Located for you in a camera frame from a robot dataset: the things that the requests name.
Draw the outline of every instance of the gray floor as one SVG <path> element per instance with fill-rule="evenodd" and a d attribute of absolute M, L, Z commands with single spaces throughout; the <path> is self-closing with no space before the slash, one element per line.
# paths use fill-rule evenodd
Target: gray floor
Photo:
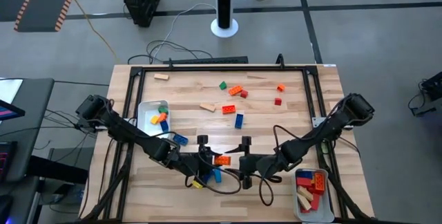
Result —
<path fill-rule="evenodd" d="M 79 1 L 87 13 L 122 12 L 123 8 L 122 0 Z M 426 1 L 442 0 L 308 0 L 311 6 Z M 237 8 L 300 5 L 300 0 L 233 2 Z M 162 0 L 160 10 L 186 10 L 196 3 L 214 4 L 215 0 Z M 72 5 L 69 14 L 79 14 L 79 9 Z M 376 117 L 355 131 L 376 216 L 389 221 L 439 223 L 442 133 L 429 128 L 427 118 L 412 117 L 407 102 L 417 93 L 418 82 L 442 70 L 442 8 L 340 10 L 311 15 L 324 63 L 338 65 L 346 93 L 363 94 L 376 109 Z M 170 40 L 216 57 L 247 55 L 251 63 L 273 63 L 278 53 L 290 63 L 315 62 L 301 12 L 242 13 L 234 17 L 240 31 L 231 39 L 214 37 L 209 25 L 215 16 L 200 15 L 180 17 Z M 163 39 L 172 20 L 156 17 L 147 29 L 123 18 L 97 19 L 93 24 L 124 64 L 128 57 L 143 53 L 149 41 Z M 109 82 L 115 61 L 86 21 L 65 21 L 58 33 L 17 33 L 12 29 L 13 23 L 0 23 L 0 76 Z M 190 58 L 168 48 L 158 57 Z M 57 84 L 49 107 L 72 113 L 91 93 L 105 95 L 106 88 Z M 46 130 L 37 146 L 51 139 L 50 147 L 69 148 L 81 138 L 74 131 Z M 92 147 L 93 140 L 86 146 Z M 45 149 L 38 154 L 47 153 Z M 72 218 L 45 208 L 40 223 Z"/>

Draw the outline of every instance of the wooden table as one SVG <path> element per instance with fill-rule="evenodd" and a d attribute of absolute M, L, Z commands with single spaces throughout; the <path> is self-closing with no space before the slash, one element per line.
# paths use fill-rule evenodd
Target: wooden table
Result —
<path fill-rule="evenodd" d="M 130 69 L 131 67 L 127 65 L 115 66 L 110 81 L 107 98 L 115 100 L 113 109 L 118 113 L 123 109 Z M 343 89 L 335 66 L 318 65 L 318 72 L 328 112 L 344 96 Z M 209 135 L 209 145 L 212 150 L 219 153 L 237 147 L 241 143 L 241 136 L 252 136 L 251 153 L 270 154 L 273 153 L 272 149 L 275 146 L 271 129 L 273 125 L 282 125 L 298 136 L 311 130 L 305 89 L 299 72 L 164 72 L 163 74 L 170 75 L 170 80 L 154 80 L 153 73 L 147 73 L 142 101 L 169 102 L 171 129 L 189 138 L 189 144 L 182 147 L 182 151 L 197 151 L 197 135 L 206 134 Z M 233 85 L 242 85 L 248 90 L 249 96 L 247 99 L 239 96 L 231 97 L 227 90 L 221 91 L 218 88 L 222 81 L 225 81 L 229 88 Z M 283 93 L 276 90 L 279 83 L 286 86 Z M 128 115 L 130 117 L 133 116 L 137 84 L 138 81 L 134 85 Z M 313 80 L 310 80 L 310 84 L 315 110 L 318 111 Z M 282 98 L 281 106 L 275 106 L 273 103 L 274 98 L 278 96 Z M 215 104 L 215 113 L 201 109 L 199 105 L 202 102 Z M 234 129 L 235 114 L 222 114 L 221 106 L 228 104 L 235 104 L 237 112 L 244 113 L 241 130 Z M 280 132 L 278 137 L 280 142 L 291 139 L 283 132 Z M 343 137 L 356 144 L 351 131 L 344 131 Z M 106 133 L 98 135 L 90 165 L 90 191 L 84 216 L 97 203 L 104 157 L 109 142 L 110 138 Z M 107 188 L 110 177 L 114 149 L 115 144 L 106 163 L 104 189 Z M 343 187 L 366 214 L 373 216 L 358 154 L 339 141 L 335 153 Z M 232 155 L 231 167 L 238 168 L 240 156 L 240 154 Z M 298 221 L 294 215 L 294 197 L 290 179 L 294 170 L 278 173 L 282 176 L 282 183 L 272 184 L 275 201 L 271 207 L 265 207 L 258 196 L 257 178 L 253 179 L 254 186 L 251 189 L 225 196 L 208 189 L 186 188 L 181 173 L 154 163 L 139 146 L 135 146 L 132 162 L 124 221 Z M 298 168 L 317 167 L 316 152 L 312 148 Z M 234 190 L 238 186 L 234 179 L 225 174 L 222 174 L 221 184 L 215 184 L 213 180 L 211 184 L 224 191 Z M 263 192 L 265 197 L 269 197 L 266 187 L 263 187 Z M 338 216 L 336 192 L 332 190 L 331 194 L 335 215 Z M 111 216 L 115 216 L 118 198 L 119 189 L 113 198 Z"/>

